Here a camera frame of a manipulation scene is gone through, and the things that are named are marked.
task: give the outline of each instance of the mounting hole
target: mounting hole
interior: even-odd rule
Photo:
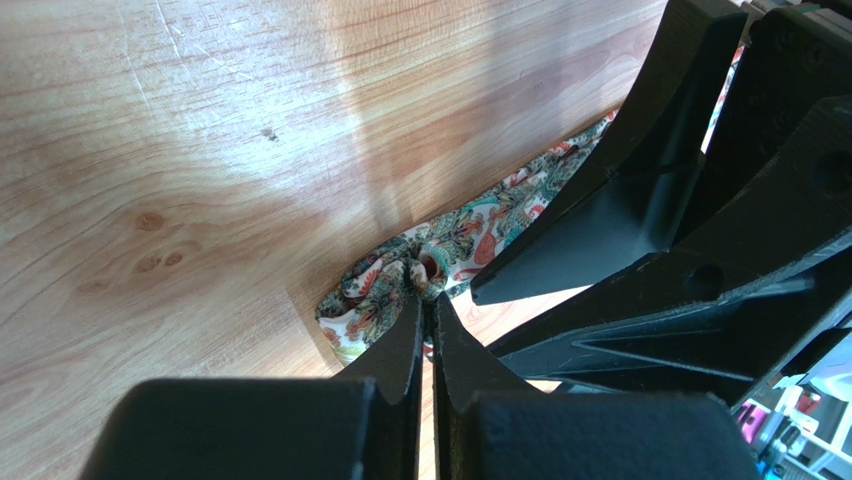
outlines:
[[[852,187],[852,155],[832,152],[817,160],[814,184],[829,195],[840,195]]]
[[[722,294],[725,274],[716,265],[702,265],[686,279],[683,288],[693,300],[712,302]]]

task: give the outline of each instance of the wooden table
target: wooden table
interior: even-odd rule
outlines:
[[[0,478],[146,378],[335,372],[342,272],[620,103],[663,6],[2,2]]]

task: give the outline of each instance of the scratch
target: scratch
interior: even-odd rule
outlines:
[[[166,30],[166,33],[169,35],[169,40],[172,41],[172,50],[174,50],[175,56],[178,58],[178,61],[180,61],[180,66],[181,66],[181,68],[183,68],[183,71],[186,72],[187,77],[192,78],[192,75],[190,75],[190,73],[189,73],[189,69],[186,68],[186,63],[183,61],[183,55],[180,54],[180,50],[177,48],[177,42],[175,41],[175,36],[172,34],[172,31],[169,28],[169,23],[166,21],[166,16],[163,15],[163,6],[160,5],[160,0],[156,0],[156,4],[157,4],[157,13],[160,14],[160,21],[163,22],[163,28]],[[178,34],[181,34],[181,31],[178,30],[177,28],[174,28],[174,27],[171,27],[171,28],[173,28],[175,31],[177,31]]]
[[[115,11],[118,13],[118,18],[121,20],[121,28],[124,32],[124,59],[127,60],[128,65],[130,65],[130,70],[133,72],[133,80],[136,81],[136,88],[139,89],[139,93],[142,95],[142,100],[145,102],[145,107],[148,108],[148,115],[153,118],[154,110],[151,109],[151,103],[148,102],[148,95],[145,94],[145,89],[142,88],[142,82],[139,81],[139,73],[136,72],[136,66],[133,65],[133,60],[130,59],[130,48],[127,41],[127,23],[124,22],[124,15],[121,13],[121,8],[118,6],[118,3],[115,4]]]
[[[187,37],[187,38],[189,38],[190,42],[192,42],[192,46],[193,46],[193,47],[197,48],[197,49],[198,49],[201,53],[203,53],[203,54],[204,54],[207,58],[209,58],[210,60],[212,60],[212,61],[213,61],[213,63],[215,63],[216,65],[218,65],[218,66],[219,66],[219,68],[224,68],[224,69],[225,69],[225,70],[227,70],[228,72],[230,72],[230,73],[232,73],[232,74],[234,74],[234,75],[236,75],[236,76],[238,76],[238,77],[243,77],[243,78],[245,78],[245,79],[247,79],[247,80],[251,80],[251,81],[253,81],[253,82],[256,82],[256,83],[258,83],[258,84],[261,84],[261,83],[260,83],[260,82],[259,82],[256,78],[252,77],[251,75],[247,75],[247,74],[245,74],[245,73],[243,73],[243,72],[241,72],[241,71],[239,71],[239,70],[237,70],[237,69],[235,69],[235,68],[233,68],[233,67],[231,67],[231,66],[227,65],[225,62],[223,62],[223,61],[219,60],[218,58],[214,57],[213,55],[210,55],[210,52],[208,52],[207,50],[205,50],[205,49],[204,49],[204,47],[202,47],[202,46],[201,46],[198,42],[196,42],[196,41],[195,41],[192,37],[190,37],[189,35],[186,35],[186,37]]]

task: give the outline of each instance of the colorful object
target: colorful object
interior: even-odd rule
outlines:
[[[406,274],[425,300],[444,290],[451,297],[464,292],[473,276],[544,211],[615,115],[560,142],[472,202],[406,230],[359,261],[317,308],[337,358],[350,363],[393,325]]]
[[[710,145],[710,138],[713,137],[713,130],[716,128],[716,122],[719,121],[719,114],[722,113],[722,105],[725,104],[725,99],[728,98],[728,90],[731,89],[731,83],[734,81],[734,74],[737,73],[737,67],[740,64],[740,59],[743,56],[745,47],[739,47],[734,52],[734,58],[731,59],[731,68],[728,69],[728,75],[725,77],[725,85],[722,87],[722,93],[716,100],[716,107],[713,108],[713,115],[710,116],[710,124],[707,126],[707,135],[704,135],[704,141],[701,143],[701,151],[706,152],[707,146]]]

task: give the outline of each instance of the wooden surface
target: wooden surface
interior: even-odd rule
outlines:
[[[617,105],[662,8],[0,3],[0,478],[146,378],[336,371],[340,274]]]

